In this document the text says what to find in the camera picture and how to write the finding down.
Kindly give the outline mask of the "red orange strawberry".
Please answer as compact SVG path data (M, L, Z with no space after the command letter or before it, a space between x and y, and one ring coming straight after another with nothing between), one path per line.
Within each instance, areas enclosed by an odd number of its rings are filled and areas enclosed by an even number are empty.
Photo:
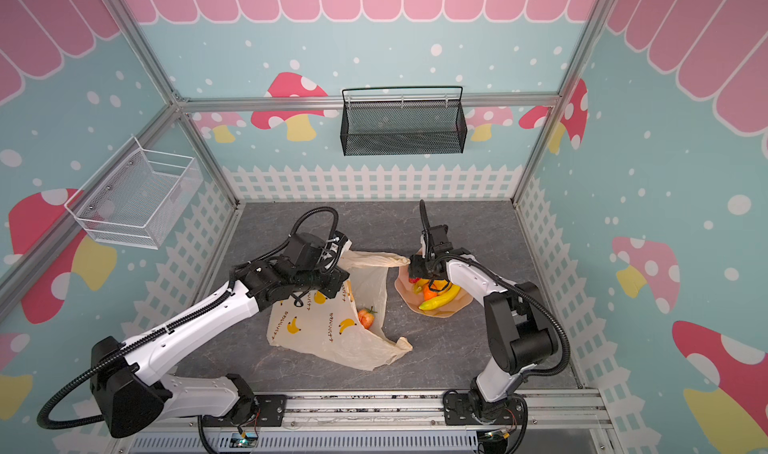
M358 311L358 320L360 325L369 330L376 319L376 311L373 308L362 308Z

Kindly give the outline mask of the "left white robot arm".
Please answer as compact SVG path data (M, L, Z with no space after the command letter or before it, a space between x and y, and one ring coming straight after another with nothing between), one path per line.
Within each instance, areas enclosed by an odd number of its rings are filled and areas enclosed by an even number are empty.
M167 418L211 417L235 426L260 412L239 375L184 378L170 370L219 334L275 304L310 293L335 297L349 278L339 265L350 245L334 232L326 241L293 233L275 251L230 269L227 282L191 308L122 342L107 337L92 348L91 366L41 408L37 424L65 430L103 422L126 438Z

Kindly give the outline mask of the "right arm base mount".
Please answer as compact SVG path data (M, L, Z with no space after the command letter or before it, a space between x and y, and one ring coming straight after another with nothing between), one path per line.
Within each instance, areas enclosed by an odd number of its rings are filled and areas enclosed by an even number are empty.
M448 390L442 396L442 409L448 426L523 426L528 422L527 403L518 395L490 402L475 390Z

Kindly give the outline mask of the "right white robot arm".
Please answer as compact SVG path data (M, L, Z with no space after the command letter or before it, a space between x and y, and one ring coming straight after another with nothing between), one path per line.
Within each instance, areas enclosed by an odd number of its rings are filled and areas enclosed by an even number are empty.
M455 248L446 225L422 221L423 252L410 257L409 276L425 280L445 299L450 288L470 295L484 309L491 359L474 379L471 391L491 404L505 400L531 377L554 377L565 370L571 348L563 326L536 298L538 287L514 283Z

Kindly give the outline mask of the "banana print plastic bag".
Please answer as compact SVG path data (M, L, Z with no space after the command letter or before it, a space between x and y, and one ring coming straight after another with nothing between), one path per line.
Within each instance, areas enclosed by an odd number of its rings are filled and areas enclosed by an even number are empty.
M266 340L282 347L311 354L346 367L373 371L390 365L413 350L404 337L396 341L383 333L387 306L387 275L406 258L391 253L346 252L339 266L350 277L335 298L312 291L304 305L282 301L271 308ZM373 308L376 319L366 330L358 311Z

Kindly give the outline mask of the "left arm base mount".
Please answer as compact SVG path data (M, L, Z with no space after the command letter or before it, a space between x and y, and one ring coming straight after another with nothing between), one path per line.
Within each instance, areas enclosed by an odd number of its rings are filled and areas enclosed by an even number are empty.
M247 426L281 427L286 413L288 397L279 394L256 394L252 398L238 400L235 406L220 417L204 416L204 427Z

